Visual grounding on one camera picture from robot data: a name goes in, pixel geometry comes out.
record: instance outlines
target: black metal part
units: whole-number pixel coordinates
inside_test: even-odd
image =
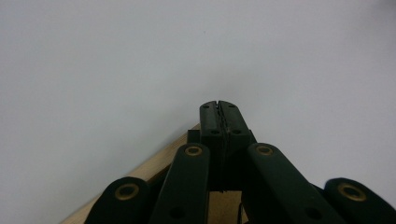
[[[323,195],[348,223],[396,223],[395,210],[357,181],[346,178],[329,180]]]
[[[85,223],[206,223],[210,190],[242,190],[253,224],[396,223],[396,211],[356,181],[330,180],[325,190],[310,184],[279,149],[257,144],[235,105],[203,104],[200,121],[167,173],[148,183],[114,181]]]
[[[210,151],[201,144],[178,149],[150,224],[206,223]]]
[[[274,146],[247,149],[242,203],[251,223],[345,223]]]

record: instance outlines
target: wooden board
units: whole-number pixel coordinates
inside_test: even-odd
[[[165,170],[172,162],[177,149],[187,143],[187,133],[180,136],[175,142],[159,151],[153,157],[149,158],[142,165],[132,170],[128,176],[138,177],[149,181],[156,174]],[[91,202],[85,204],[76,213],[64,220],[63,224],[82,224],[84,223],[87,215],[91,211],[93,204],[99,196]],[[241,193],[238,191],[229,192],[210,192],[209,195],[209,213],[208,223],[236,223],[238,216],[238,206],[240,204]]]

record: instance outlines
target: white wall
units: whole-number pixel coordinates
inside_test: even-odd
[[[312,183],[396,206],[396,4],[0,4],[0,223],[57,223],[199,120],[238,105]]]

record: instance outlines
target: white tabletop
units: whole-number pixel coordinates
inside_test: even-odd
[[[199,121],[238,105],[312,183],[396,206],[396,4],[0,4],[0,223],[57,223]]]

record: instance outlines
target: wooden surface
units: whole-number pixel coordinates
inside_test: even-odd
[[[172,162],[177,149],[187,142],[187,133],[180,136],[175,142],[159,151],[153,157],[149,158],[142,165],[134,169],[128,176],[138,177],[149,181],[159,172],[166,169]],[[81,207],[75,214],[68,217],[62,224],[82,224],[87,218],[93,204],[96,202],[97,196],[91,202]],[[229,192],[210,192],[209,195],[209,212],[208,223],[236,223],[238,215],[238,206],[240,204],[241,193],[237,191]]]

